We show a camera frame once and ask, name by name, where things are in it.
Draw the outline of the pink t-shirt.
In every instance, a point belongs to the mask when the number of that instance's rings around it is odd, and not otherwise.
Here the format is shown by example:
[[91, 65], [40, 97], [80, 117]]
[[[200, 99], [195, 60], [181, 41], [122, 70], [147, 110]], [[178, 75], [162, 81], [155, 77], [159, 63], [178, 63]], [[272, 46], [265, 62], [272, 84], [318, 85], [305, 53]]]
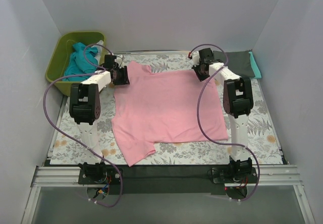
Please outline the pink t-shirt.
[[131, 61], [130, 85], [115, 88], [112, 119], [116, 143], [128, 166], [154, 154], [154, 144], [227, 140], [217, 86], [200, 82], [193, 70], [153, 73]]

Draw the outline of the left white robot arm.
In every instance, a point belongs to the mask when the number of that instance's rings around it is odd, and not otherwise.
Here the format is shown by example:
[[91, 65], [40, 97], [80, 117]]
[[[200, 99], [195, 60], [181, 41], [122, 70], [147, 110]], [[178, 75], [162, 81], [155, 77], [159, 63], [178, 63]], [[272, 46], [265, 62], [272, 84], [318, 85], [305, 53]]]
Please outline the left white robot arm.
[[102, 73], [98, 70], [87, 80], [71, 86], [69, 113], [80, 131], [81, 142], [85, 145], [82, 162], [87, 164], [100, 163], [103, 157], [97, 133], [97, 121], [101, 114], [100, 92], [111, 83], [130, 84], [123, 55], [106, 54], [102, 67], [106, 71]]

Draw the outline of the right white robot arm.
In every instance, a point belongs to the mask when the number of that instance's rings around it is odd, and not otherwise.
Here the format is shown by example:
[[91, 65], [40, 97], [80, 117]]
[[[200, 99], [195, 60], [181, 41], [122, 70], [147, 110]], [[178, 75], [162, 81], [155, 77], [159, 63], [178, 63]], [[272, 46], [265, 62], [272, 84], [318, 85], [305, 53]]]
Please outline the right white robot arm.
[[224, 63], [216, 61], [210, 48], [198, 52], [192, 50], [188, 58], [193, 60], [192, 70], [199, 81], [207, 85], [211, 79], [216, 79], [223, 86], [223, 108], [231, 125], [230, 161], [233, 163], [249, 161], [247, 123], [253, 108], [250, 79], [233, 73], [226, 66], [229, 62], [227, 56]]

